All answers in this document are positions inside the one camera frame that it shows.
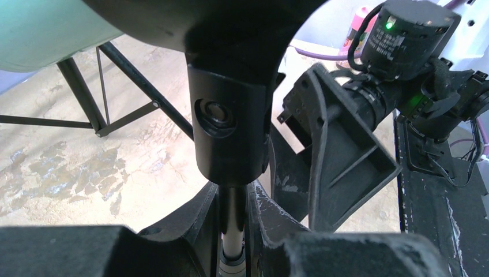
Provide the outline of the black microphone stand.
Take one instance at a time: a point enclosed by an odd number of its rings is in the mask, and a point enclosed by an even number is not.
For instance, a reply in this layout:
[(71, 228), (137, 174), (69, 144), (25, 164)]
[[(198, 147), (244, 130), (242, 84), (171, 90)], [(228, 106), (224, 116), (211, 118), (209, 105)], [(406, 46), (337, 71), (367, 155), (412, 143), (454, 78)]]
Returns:
[(259, 276), (258, 177), (269, 163), (273, 92), (291, 39), (321, 1), (88, 1), (123, 33), (183, 52), (195, 157), (208, 180), (139, 232), (148, 276)]

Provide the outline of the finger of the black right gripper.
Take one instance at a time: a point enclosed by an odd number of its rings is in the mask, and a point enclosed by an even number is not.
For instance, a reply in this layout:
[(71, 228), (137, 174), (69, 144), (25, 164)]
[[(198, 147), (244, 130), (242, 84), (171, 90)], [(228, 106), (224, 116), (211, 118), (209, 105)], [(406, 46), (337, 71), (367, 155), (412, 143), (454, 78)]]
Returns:
[(309, 212), (310, 169), (274, 126), (269, 150), (272, 199), (301, 222)]

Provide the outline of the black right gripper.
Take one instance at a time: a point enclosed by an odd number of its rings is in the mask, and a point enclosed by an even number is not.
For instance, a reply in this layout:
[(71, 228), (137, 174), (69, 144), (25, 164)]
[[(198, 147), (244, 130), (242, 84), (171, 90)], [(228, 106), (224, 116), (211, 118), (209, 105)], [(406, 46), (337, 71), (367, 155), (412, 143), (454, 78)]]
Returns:
[(309, 168), (307, 209), (314, 231), (335, 231), (400, 172), (373, 131), (400, 105), (400, 81), (337, 70), (342, 87), (316, 63), (283, 100), (278, 119), (303, 145), (298, 159)]

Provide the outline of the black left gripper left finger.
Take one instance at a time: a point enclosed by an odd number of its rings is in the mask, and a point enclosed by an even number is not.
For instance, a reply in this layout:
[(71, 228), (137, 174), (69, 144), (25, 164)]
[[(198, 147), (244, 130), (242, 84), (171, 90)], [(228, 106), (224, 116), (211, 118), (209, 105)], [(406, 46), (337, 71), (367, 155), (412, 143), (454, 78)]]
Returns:
[(125, 226), (1, 228), (2, 276), (216, 276), (217, 186), (139, 233)]

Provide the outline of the mint green toy microphone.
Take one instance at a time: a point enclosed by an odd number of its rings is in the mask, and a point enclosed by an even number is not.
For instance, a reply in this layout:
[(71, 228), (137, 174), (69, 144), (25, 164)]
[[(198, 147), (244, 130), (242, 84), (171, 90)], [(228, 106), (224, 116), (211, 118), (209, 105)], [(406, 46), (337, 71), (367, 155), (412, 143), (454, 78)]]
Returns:
[(122, 34), (83, 1), (1, 1), (1, 70), (33, 72)]

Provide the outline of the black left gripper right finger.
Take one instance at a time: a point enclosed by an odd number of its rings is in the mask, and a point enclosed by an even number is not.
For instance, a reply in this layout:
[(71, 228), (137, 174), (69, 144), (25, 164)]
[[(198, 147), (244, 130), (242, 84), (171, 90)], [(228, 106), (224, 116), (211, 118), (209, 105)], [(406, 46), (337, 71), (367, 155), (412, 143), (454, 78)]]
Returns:
[(434, 245), (416, 234), (311, 231), (258, 181), (247, 185), (247, 276), (449, 276)]

